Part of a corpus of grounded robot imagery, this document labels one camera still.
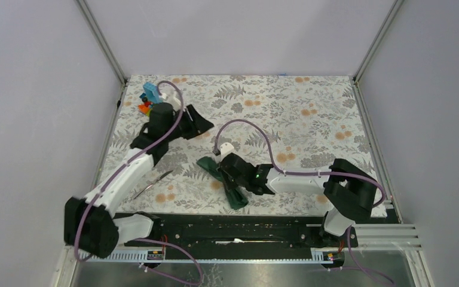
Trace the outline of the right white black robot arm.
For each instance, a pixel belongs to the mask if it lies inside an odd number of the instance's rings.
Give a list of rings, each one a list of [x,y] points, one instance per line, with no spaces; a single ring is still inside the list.
[[[304,193],[323,195],[333,208],[323,217],[320,241],[334,246],[357,221],[369,219],[382,186],[357,166],[342,158],[334,159],[326,171],[281,170],[273,164],[253,165],[231,152],[218,164],[228,188],[242,187],[255,195]]]

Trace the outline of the aluminium frame post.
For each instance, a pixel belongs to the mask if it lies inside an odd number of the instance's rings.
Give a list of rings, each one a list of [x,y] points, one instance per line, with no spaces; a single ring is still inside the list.
[[[382,41],[384,40],[390,26],[393,24],[394,19],[398,15],[402,5],[404,4],[405,0],[395,0],[388,11],[383,23],[381,24],[378,33],[376,34],[374,40],[371,43],[365,57],[363,58],[359,68],[357,69],[356,73],[354,74],[353,81],[359,82],[363,78],[365,71],[371,64],[374,55],[377,53]]]
[[[98,46],[100,47],[104,57],[108,61],[116,78],[121,83],[121,85],[126,85],[127,78],[125,76],[125,73],[121,65],[118,63],[118,60],[115,57],[108,41],[106,40],[106,37],[104,36],[103,31],[101,30],[93,12],[91,11],[88,2],[86,0],[75,0],[75,3],[77,4],[83,18],[87,22],[88,27],[91,30],[91,33],[93,34]]]

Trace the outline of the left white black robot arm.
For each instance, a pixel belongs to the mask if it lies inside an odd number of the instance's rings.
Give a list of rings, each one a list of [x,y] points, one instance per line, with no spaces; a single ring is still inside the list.
[[[169,103],[156,104],[130,144],[120,166],[83,198],[65,204],[63,239],[99,258],[108,257],[117,245],[141,239],[148,246],[161,240],[160,227],[143,212],[116,218],[121,202],[168,152],[169,143],[195,138],[214,127],[192,105],[175,110]]]

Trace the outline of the dark green cloth napkin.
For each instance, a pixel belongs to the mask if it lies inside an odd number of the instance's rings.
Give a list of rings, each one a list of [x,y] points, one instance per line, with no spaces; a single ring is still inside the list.
[[[200,166],[203,170],[208,172],[217,181],[223,184],[225,195],[232,209],[238,210],[248,205],[249,202],[247,198],[244,196],[244,194],[240,191],[239,188],[230,189],[227,187],[223,173],[220,171],[219,165],[213,158],[207,156],[202,157],[197,160],[196,164]]]

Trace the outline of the floral patterned table mat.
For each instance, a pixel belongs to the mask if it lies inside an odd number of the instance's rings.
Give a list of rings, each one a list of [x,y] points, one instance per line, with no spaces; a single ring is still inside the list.
[[[231,143],[253,164],[275,161],[282,169],[327,170],[344,158],[376,175],[353,89],[347,76],[133,75],[121,103],[100,180],[111,175],[148,117],[138,110],[146,82],[172,93],[175,84],[214,128],[178,139],[154,170],[142,177],[119,206],[121,212],[234,213],[223,185],[201,169],[215,139]],[[137,199],[154,179],[173,170]]]

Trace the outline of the colourful toy brick build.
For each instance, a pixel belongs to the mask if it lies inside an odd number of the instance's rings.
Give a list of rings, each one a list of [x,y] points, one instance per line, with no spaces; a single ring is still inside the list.
[[[138,105],[138,110],[146,116],[150,115],[155,104],[163,101],[157,90],[157,86],[150,82],[144,83],[143,93],[139,96],[139,99],[142,103]]]

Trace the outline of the aluminium rail right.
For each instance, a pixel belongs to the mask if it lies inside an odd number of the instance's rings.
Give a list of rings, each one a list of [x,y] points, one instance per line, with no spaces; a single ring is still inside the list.
[[[356,224],[358,249],[419,251],[421,240],[413,224]]]

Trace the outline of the right aluminium frame post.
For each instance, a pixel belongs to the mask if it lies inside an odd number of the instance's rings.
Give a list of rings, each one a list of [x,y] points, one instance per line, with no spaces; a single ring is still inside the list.
[[[388,11],[383,23],[381,24],[378,33],[376,34],[374,40],[371,43],[365,57],[363,58],[359,68],[357,69],[356,73],[354,74],[353,81],[359,82],[363,78],[365,71],[371,64],[374,55],[377,53],[382,41],[384,40],[390,26],[393,24],[394,19],[398,15],[402,5],[404,4],[405,0],[395,0]]]

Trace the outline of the left aluminium frame post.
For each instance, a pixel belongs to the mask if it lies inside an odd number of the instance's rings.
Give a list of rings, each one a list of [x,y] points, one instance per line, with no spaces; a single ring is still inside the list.
[[[86,0],[75,0],[75,3],[77,4],[83,18],[87,22],[88,27],[91,30],[91,33],[93,34],[98,46],[100,47],[104,57],[108,61],[116,78],[121,83],[121,85],[126,85],[127,78],[125,76],[125,73],[121,65],[118,63],[118,60],[115,57],[108,41],[106,40],[106,37],[104,36],[103,31],[101,30],[93,12],[91,11],[88,2]]]

